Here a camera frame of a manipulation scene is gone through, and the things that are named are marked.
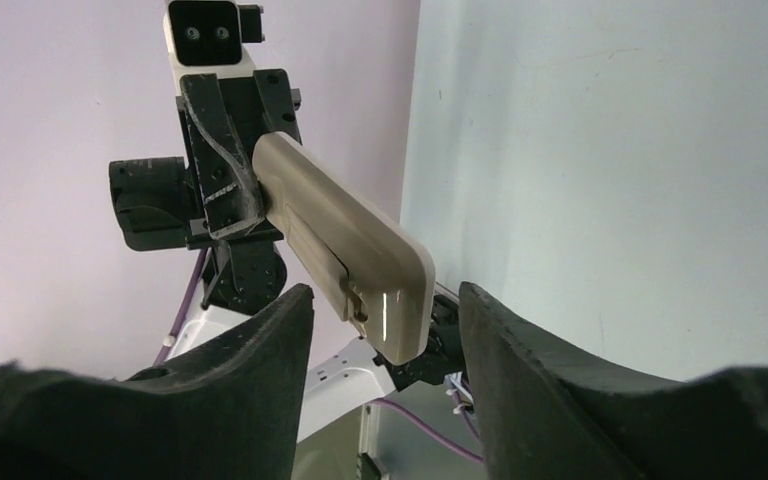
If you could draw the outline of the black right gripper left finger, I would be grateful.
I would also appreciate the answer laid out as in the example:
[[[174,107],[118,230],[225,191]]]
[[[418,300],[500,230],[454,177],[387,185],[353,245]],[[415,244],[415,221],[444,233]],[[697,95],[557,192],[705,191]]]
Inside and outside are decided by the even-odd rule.
[[[288,479],[313,332],[298,284],[129,379],[0,365],[0,479]]]

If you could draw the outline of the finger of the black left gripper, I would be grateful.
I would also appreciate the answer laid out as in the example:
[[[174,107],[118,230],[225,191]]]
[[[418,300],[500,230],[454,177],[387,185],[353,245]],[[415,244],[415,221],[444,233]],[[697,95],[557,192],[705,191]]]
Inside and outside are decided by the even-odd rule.
[[[263,132],[283,132],[301,144],[302,137],[287,72],[283,69],[255,70],[254,80],[262,105]]]
[[[227,113],[215,74],[189,74],[179,80],[190,125],[206,145],[193,147],[207,230],[225,240],[246,235],[265,218],[251,161]]]

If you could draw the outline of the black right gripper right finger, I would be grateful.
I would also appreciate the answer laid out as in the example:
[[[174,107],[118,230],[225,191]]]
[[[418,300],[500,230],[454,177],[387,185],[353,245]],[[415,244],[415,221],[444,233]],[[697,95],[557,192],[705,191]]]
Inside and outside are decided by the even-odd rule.
[[[680,382],[607,361],[473,283],[460,332],[492,479],[768,479],[768,366]]]

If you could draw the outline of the beige remote control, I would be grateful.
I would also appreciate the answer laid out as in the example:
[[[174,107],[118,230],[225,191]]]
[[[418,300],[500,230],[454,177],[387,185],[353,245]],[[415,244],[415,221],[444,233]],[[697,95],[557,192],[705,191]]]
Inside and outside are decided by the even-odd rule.
[[[283,132],[260,137],[252,166],[267,219],[284,235],[289,204],[347,267],[350,288],[368,315],[348,323],[392,364],[421,355],[435,290],[428,250]]]

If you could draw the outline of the beige battery compartment cover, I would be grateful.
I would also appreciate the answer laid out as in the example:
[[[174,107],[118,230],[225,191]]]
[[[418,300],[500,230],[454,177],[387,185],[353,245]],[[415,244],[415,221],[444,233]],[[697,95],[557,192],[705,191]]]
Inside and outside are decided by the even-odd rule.
[[[347,267],[289,204],[284,206],[283,213],[289,246],[339,318],[345,322],[365,322],[368,315],[363,301],[350,288]]]

